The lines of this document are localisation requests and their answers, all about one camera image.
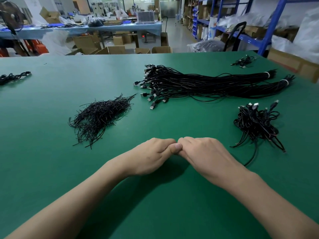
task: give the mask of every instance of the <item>forearm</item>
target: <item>forearm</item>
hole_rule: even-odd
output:
[[[271,189],[257,174],[226,189],[264,226],[272,238],[319,238],[319,225]]]
[[[74,238],[98,203],[126,172],[116,159],[108,161],[81,184],[34,215],[9,238]]]

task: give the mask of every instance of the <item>white cable tie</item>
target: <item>white cable tie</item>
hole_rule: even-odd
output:
[[[270,74],[268,72],[264,72],[264,73],[267,73],[268,74],[268,78],[270,77]]]
[[[280,80],[280,81],[282,81],[282,80]],[[284,80],[284,81],[286,81],[286,82],[287,82],[287,85],[289,85],[289,81],[288,81],[288,80]]]

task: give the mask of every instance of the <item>workbench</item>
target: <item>workbench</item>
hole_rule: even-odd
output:
[[[149,33],[160,36],[162,31],[162,22],[158,21],[153,24],[121,24],[114,26],[102,26],[102,27],[89,27],[85,25],[84,27],[73,27],[73,28],[48,28],[42,29],[41,27],[28,27],[23,28],[21,31],[17,32],[19,39],[23,40],[40,40],[43,35],[47,32],[52,32],[54,29],[61,29],[69,32],[69,36],[78,36],[83,33],[100,31],[100,32],[116,32],[116,31],[147,31]],[[0,30],[0,38],[14,40],[15,36],[11,34],[11,31]]]
[[[170,99],[151,103],[134,87],[145,64],[183,73],[217,76],[278,69],[274,81],[289,73],[259,57],[253,67],[230,66],[253,52],[82,55],[3,58],[2,74],[31,71],[32,76],[0,87],[0,237],[81,183],[106,161],[152,138],[213,137],[240,162],[253,154],[233,124],[238,106],[279,100],[273,125],[287,153],[260,141],[249,169],[306,215],[319,222],[319,90],[302,78],[280,94],[263,99],[225,98],[199,102]],[[193,60],[201,64],[194,68]],[[92,150],[78,144],[69,117],[82,104],[138,93],[132,110],[107,128]],[[268,238],[243,205],[200,176],[183,158],[171,157],[158,171],[130,177],[106,197],[79,238]]]

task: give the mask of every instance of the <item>green table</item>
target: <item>green table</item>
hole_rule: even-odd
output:
[[[279,100],[274,125],[287,153],[260,142],[249,169],[274,190],[319,222],[317,85],[301,78],[276,96],[227,98],[201,103],[171,99],[150,110],[138,94],[132,110],[103,139],[84,148],[76,143],[69,117],[79,106],[144,90],[133,87],[144,65],[176,68],[184,73],[216,76],[287,70],[264,58],[252,68],[230,66],[252,52],[90,55],[1,59],[1,73],[31,71],[32,76],[0,87],[0,237],[16,229],[58,197],[85,180],[109,159],[152,138],[214,137],[234,157],[247,161],[246,144],[229,148],[241,137],[233,125],[238,106]],[[80,238],[268,238],[267,232],[232,196],[210,184],[181,157],[157,172],[131,177],[118,185],[90,217]]]

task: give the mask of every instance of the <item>table covered with blue cloth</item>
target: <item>table covered with blue cloth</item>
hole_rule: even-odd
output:
[[[43,35],[47,32],[53,31],[54,28],[42,29],[41,27],[24,27],[22,30],[17,32],[18,39],[22,40],[40,40],[43,38]],[[153,24],[121,24],[114,26],[102,26],[102,27],[73,27],[73,28],[58,28],[69,32],[69,36],[77,36],[83,33],[92,32],[92,31],[105,31],[105,32],[116,32],[116,31],[139,31],[145,30],[149,33],[160,36],[162,31],[161,21],[157,21]],[[16,36],[11,34],[11,31],[8,29],[0,30],[0,38],[14,40],[17,39]]]

